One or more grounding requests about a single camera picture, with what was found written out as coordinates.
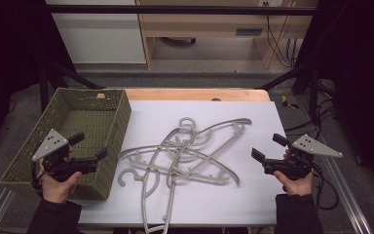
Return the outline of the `black horizontal frame bar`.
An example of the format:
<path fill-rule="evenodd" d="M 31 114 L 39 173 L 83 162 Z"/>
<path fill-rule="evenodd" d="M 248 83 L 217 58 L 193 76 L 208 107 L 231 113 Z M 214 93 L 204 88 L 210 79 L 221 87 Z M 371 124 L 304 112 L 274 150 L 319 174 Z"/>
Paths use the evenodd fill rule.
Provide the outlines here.
<path fill-rule="evenodd" d="M 181 15 L 267 15 L 314 16 L 316 8 L 223 7 L 223 6 L 128 6 L 48 5 L 51 13 L 63 14 L 181 14 Z"/>

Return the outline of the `black metal stand strut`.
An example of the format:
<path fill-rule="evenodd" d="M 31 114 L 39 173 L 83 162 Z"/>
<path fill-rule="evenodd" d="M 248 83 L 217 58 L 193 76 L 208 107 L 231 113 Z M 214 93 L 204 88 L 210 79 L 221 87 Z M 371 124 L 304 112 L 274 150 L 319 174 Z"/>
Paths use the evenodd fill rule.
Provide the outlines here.
<path fill-rule="evenodd" d="M 69 77 L 82 84 L 84 87 L 92 90 L 100 90 L 101 86 L 85 79 L 76 72 L 69 70 L 59 64 L 51 63 L 42 67 L 39 73 L 39 87 L 41 99 L 41 112 L 44 112 L 50 102 L 49 87 L 55 91 L 58 88 L 67 88 L 64 78 Z"/>
<path fill-rule="evenodd" d="M 309 117 L 315 125 L 319 124 L 318 117 L 318 73 L 315 70 L 315 66 L 307 61 L 295 68 L 284 73 L 279 78 L 268 82 L 267 84 L 257 87 L 257 90 L 269 91 L 275 86 L 287 81 L 291 78 L 295 78 L 295 81 L 291 87 L 291 92 L 295 95 L 302 95 L 307 88 L 310 88 L 309 92 Z"/>

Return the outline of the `light wooden desk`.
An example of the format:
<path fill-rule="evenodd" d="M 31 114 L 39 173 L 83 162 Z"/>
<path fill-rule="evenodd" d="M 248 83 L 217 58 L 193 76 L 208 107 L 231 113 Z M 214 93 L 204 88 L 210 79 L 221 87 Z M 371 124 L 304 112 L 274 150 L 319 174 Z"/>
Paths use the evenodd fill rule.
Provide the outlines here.
<path fill-rule="evenodd" d="M 138 6 L 226 6 L 314 8 L 319 0 L 134 0 Z M 310 16 L 252 15 L 163 15 L 141 14 L 142 35 L 147 57 L 152 57 L 152 40 L 159 37 L 242 37 L 255 42 L 266 69 L 282 54 L 285 39 L 305 38 Z"/>

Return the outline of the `person's left hand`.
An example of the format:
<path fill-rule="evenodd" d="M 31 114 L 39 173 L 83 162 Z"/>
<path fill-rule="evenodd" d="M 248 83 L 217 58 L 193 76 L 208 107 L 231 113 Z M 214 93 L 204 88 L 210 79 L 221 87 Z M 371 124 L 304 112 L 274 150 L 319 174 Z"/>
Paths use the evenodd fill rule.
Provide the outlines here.
<path fill-rule="evenodd" d="M 64 204 L 69 195 L 73 194 L 82 176 L 75 172 L 66 181 L 59 182 L 48 174 L 42 174 L 39 183 L 42 186 L 43 199 L 57 204 Z"/>

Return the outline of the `grey plastic clothes hanger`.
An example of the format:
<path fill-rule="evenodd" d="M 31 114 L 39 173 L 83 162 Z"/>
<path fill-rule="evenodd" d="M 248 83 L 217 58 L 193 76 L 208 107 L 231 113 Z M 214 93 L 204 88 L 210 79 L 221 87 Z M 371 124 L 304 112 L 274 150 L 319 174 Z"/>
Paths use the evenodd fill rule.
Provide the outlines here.
<path fill-rule="evenodd" d="M 251 120 L 247 118 L 239 118 L 224 121 L 209 126 L 206 129 L 203 129 L 199 132 L 196 130 L 196 122 L 193 119 L 190 119 L 190 122 L 192 123 L 192 127 L 188 130 L 188 133 L 191 135 L 191 138 L 187 141 L 182 142 L 181 145 L 177 147 L 174 160 L 168 171 L 168 187 L 173 188 L 176 185 L 176 181 L 178 179 L 185 178 L 201 179 L 204 182 L 224 183 L 222 175 L 224 175 L 225 173 L 229 174 L 230 177 L 236 182 L 236 184 L 240 184 L 239 176 L 236 173 L 234 173 L 231 169 L 229 169 L 227 166 L 217 161 L 215 159 L 215 156 L 222 152 L 230 144 L 232 144 L 244 132 L 245 125 L 252 124 Z M 213 131 L 215 129 L 220 129 L 221 127 L 232 127 L 234 130 L 233 135 L 230 138 L 226 139 L 220 146 L 218 146 L 209 154 L 205 154 L 202 151 L 200 151 L 199 148 L 202 145 L 205 145 L 209 140 L 211 140 Z M 192 160 L 200 158 L 201 162 L 193 168 L 188 169 L 186 172 L 179 172 L 177 168 L 178 163 L 181 161 L 188 161 L 188 158 L 184 157 L 185 152 L 191 154 Z M 196 171 L 207 163 L 212 163 L 219 169 L 219 175 L 217 177 L 213 177 L 211 175 L 196 175 Z"/>
<path fill-rule="evenodd" d="M 170 168 L 156 165 L 157 158 L 163 149 L 162 146 L 143 146 L 125 150 L 120 153 L 122 158 L 127 158 L 129 160 L 131 167 L 126 168 L 119 173 L 118 183 L 124 187 L 126 185 L 124 182 L 124 175 L 132 174 L 133 179 L 140 181 L 142 184 L 140 208 L 145 234 L 157 234 L 158 232 L 161 232 L 161 234 L 168 234 L 176 185 L 173 188 L 168 187 L 168 203 L 166 213 L 163 216 L 163 224 L 150 226 L 147 212 L 147 198 L 153 195 L 158 189 L 161 174 L 168 174 Z"/>
<path fill-rule="evenodd" d="M 216 156 L 234 143 L 251 121 L 246 118 L 222 121 L 199 130 L 194 119 L 184 117 L 161 143 L 126 149 L 119 154 L 131 166 L 122 170 L 118 182 L 125 186 L 124 175 L 131 173 L 141 181 L 149 193 L 155 191 L 161 176 L 166 176 L 168 188 L 181 179 L 193 179 L 205 183 L 225 184 L 232 179 L 240 184 L 239 176 L 223 165 Z M 205 147 L 214 138 L 215 131 L 230 128 L 233 132 L 219 146 L 209 152 Z"/>
<path fill-rule="evenodd" d="M 202 165 L 213 161 L 213 155 L 206 155 L 198 150 L 198 147 L 206 144 L 212 135 L 211 130 L 197 132 L 195 129 L 176 128 L 172 130 L 165 139 L 157 145 L 147 145 L 136 149 L 136 156 L 140 150 L 151 149 L 153 156 L 145 165 L 145 174 L 139 180 L 142 182 L 141 212 L 146 234 L 161 231 L 168 234 L 168 226 L 172 213 L 173 200 L 175 196 L 176 183 L 180 179 L 192 178 L 205 182 L 223 182 L 223 179 L 212 175 L 200 175 L 196 173 Z M 156 165 L 157 158 L 162 151 L 171 158 L 171 164 L 167 167 Z M 162 225 L 150 227 L 147 219 L 146 201 L 159 186 L 160 173 L 167 174 L 167 187 L 169 189 L 168 205 Z"/>

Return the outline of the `person's right hand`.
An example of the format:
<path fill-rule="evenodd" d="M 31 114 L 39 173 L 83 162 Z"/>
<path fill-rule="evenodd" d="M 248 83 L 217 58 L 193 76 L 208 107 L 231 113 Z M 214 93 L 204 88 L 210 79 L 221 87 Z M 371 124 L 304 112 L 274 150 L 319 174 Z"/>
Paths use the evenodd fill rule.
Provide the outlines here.
<path fill-rule="evenodd" d="M 305 177 L 297 180 L 289 179 L 280 171 L 274 171 L 274 177 L 284 186 L 289 196 L 311 195 L 313 192 L 314 170 L 311 170 Z"/>

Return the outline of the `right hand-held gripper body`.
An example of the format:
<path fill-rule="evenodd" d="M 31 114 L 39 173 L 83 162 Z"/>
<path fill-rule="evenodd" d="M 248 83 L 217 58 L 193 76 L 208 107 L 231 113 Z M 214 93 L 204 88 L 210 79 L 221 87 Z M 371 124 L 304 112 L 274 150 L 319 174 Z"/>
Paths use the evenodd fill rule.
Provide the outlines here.
<path fill-rule="evenodd" d="M 308 135 L 300 136 L 293 142 L 289 141 L 287 149 L 290 156 L 284 159 L 266 159 L 262 163 L 264 173 L 272 175 L 274 171 L 280 171 L 291 180 L 305 177 L 314 165 L 315 156 L 327 156 L 341 158 L 342 152 L 338 152 L 329 146 L 313 139 Z"/>

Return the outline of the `yellow and black tool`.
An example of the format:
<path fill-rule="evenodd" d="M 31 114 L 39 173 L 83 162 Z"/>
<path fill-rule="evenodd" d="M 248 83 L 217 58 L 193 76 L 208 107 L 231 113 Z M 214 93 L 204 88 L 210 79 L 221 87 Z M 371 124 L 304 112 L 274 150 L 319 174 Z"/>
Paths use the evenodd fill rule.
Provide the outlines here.
<path fill-rule="evenodd" d="M 287 96 L 281 96 L 281 104 L 284 107 L 289 107 L 289 108 L 292 108 L 292 109 L 299 109 L 299 105 L 294 104 L 294 103 L 290 103 L 287 99 Z"/>

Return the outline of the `black curtain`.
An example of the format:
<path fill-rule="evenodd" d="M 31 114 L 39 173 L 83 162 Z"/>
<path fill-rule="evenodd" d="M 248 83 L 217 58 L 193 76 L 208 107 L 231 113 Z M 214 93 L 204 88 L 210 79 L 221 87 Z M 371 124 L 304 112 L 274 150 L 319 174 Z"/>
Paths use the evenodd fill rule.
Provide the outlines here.
<path fill-rule="evenodd" d="M 374 171 L 374 0 L 318 0 L 325 13 L 311 22 L 299 59 L 335 15 L 335 34 L 318 60 L 322 78 L 336 85 L 336 99 L 362 160 Z"/>
<path fill-rule="evenodd" d="M 46 0 L 0 0 L 0 128 L 12 94 L 39 82 L 48 64 L 75 69 Z"/>

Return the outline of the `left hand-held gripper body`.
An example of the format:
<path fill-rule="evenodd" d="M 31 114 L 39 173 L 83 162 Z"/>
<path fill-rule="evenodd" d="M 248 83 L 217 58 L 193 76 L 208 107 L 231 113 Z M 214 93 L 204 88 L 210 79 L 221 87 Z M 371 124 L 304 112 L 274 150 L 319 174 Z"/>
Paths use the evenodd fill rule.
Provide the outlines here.
<path fill-rule="evenodd" d="M 75 172 L 83 175 L 95 173 L 99 162 L 95 155 L 75 158 L 70 155 L 70 147 L 68 138 L 55 129 L 50 129 L 31 160 L 33 163 L 40 163 L 44 172 L 57 181 L 66 181 Z"/>

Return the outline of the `green woven basket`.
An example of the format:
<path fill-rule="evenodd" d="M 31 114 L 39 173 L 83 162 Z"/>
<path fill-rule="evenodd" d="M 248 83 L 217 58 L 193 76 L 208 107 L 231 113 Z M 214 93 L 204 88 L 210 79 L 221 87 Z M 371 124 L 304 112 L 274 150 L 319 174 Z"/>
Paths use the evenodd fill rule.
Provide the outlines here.
<path fill-rule="evenodd" d="M 92 157 L 102 148 L 108 155 L 97 171 L 83 175 L 72 198 L 103 201 L 109 197 L 127 127 L 131 105 L 124 90 L 56 90 L 30 135 L 0 178 L 0 184 L 32 197 L 31 158 L 51 129 L 64 137 L 83 133 L 85 139 L 74 146 L 76 158 Z"/>

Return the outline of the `white cabinet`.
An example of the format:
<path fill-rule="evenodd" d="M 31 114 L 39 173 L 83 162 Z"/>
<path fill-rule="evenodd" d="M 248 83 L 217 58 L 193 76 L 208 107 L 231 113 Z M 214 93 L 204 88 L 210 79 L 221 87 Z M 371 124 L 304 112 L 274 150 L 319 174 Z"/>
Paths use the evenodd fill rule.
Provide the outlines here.
<path fill-rule="evenodd" d="M 145 63 L 137 14 L 53 14 L 72 61 Z"/>

